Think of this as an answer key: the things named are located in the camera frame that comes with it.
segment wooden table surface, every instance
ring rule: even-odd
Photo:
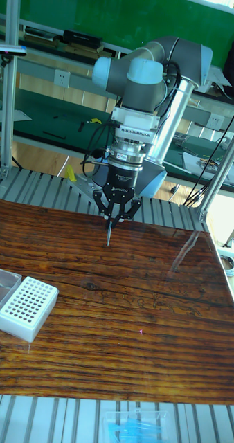
[[[208,233],[0,200],[0,268],[55,285],[33,343],[0,331],[0,394],[234,404],[234,306]]]

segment clear plastic lid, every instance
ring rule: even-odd
[[[21,275],[0,269],[0,309],[21,284]]]
[[[104,443],[176,443],[166,411],[108,412],[103,420]]]

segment robotic arm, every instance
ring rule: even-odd
[[[103,186],[107,204],[101,191],[93,193],[107,228],[132,219],[141,206],[134,195],[143,164],[148,162],[156,174],[165,169],[163,161],[183,111],[192,91],[205,83],[212,55],[205,46],[163,37],[119,60],[101,57],[96,62],[93,82],[123,98],[122,107],[115,107],[111,115],[115,141]],[[131,208],[125,210],[130,201]],[[119,212],[111,220],[115,204]]]

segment metal post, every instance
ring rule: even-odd
[[[21,0],[7,0],[6,44],[8,45],[18,45],[20,3]],[[3,76],[3,121],[0,179],[4,179],[8,176],[11,167],[16,74],[17,57],[13,57],[11,62],[4,68]]]
[[[228,171],[230,170],[232,164],[234,162],[234,136],[231,141],[231,144],[229,145],[224,158],[222,159],[221,163],[219,164],[219,167],[211,180],[210,185],[208,186],[208,189],[205,193],[205,196],[201,202],[201,204],[198,207],[198,213],[199,213],[199,219],[200,221],[205,220],[208,209],[217,195],[219,189],[221,188],[226,175],[228,174]]]
[[[153,145],[150,147],[145,159],[162,165],[165,156],[172,142],[173,136],[179,126],[183,112],[190,99],[191,93],[195,88],[195,84],[190,80],[181,79],[179,89],[176,92],[174,100],[170,106],[168,116],[165,116],[164,121],[160,125],[160,129],[155,137]]]

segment wall socket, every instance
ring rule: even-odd
[[[54,84],[57,86],[63,86],[69,88],[70,72],[62,71],[61,69],[55,70]]]
[[[211,113],[208,122],[206,123],[206,127],[209,129],[213,129],[213,131],[219,131],[224,122],[224,116],[219,116],[218,114]]]

